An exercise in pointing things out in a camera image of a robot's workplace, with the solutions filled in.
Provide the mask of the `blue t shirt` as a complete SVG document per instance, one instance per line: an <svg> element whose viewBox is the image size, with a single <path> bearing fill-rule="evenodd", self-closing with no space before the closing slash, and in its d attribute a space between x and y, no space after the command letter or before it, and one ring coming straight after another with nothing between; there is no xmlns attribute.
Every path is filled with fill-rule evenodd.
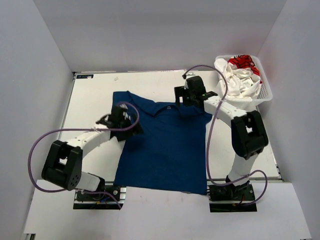
<svg viewBox="0 0 320 240"><path fill-rule="evenodd" d="M207 191L206 125L212 115L194 106L154 102L129 91L113 93L113 103L132 104L143 134L125 141L113 183L127 187L187 192Z"/></svg>

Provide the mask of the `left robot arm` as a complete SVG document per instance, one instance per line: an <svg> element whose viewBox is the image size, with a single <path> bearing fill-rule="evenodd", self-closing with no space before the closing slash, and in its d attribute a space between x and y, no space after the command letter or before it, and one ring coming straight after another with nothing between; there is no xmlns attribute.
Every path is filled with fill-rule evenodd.
<svg viewBox="0 0 320 240"><path fill-rule="evenodd" d="M140 115L128 114L129 103L112 107L95 122L92 128L71 128L70 131L83 132L67 141L56 140L50 146L41 177L63 190L81 189L99 200L105 196L105 180L91 173L83 172L84 157L103 143L108 142L115 133L128 138L133 135L133 128L138 124Z"/></svg>

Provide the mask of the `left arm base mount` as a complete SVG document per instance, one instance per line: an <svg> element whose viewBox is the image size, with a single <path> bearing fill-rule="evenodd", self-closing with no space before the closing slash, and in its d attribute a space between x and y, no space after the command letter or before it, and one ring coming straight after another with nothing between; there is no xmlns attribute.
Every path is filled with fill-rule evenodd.
<svg viewBox="0 0 320 240"><path fill-rule="evenodd" d="M113 185L106 182L101 193L85 193L83 190L75 191L73 200L74 210L120 210L126 199L127 187Z"/></svg>

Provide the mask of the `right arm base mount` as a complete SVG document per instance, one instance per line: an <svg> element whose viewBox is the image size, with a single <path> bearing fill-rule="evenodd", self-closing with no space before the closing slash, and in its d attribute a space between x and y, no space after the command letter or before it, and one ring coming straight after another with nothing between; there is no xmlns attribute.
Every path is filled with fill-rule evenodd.
<svg viewBox="0 0 320 240"><path fill-rule="evenodd" d="M208 185L207 196L211 213L257 212L256 203L249 205L256 200L253 186L250 183L238 189L233 189L231 185Z"/></svg>

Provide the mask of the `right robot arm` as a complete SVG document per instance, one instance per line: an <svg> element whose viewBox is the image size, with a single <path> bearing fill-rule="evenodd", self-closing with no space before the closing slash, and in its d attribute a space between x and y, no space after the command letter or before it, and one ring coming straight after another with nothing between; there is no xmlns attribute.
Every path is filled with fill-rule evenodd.
<svg viewBox="0 0 320 240"><path fill-rule="evenodd" d="M205 89L199 76L174 89L175 102L155 102L130 91L113 93L113 102L128 102L128 113L139 112L143 132L125 141L114 183L129 187L203 195L207 189L209 153L206 126L217 114L231 129L235 159L226 177L226 195L244 193L255 156L269 140L258 111L241 111Z"/></svg>

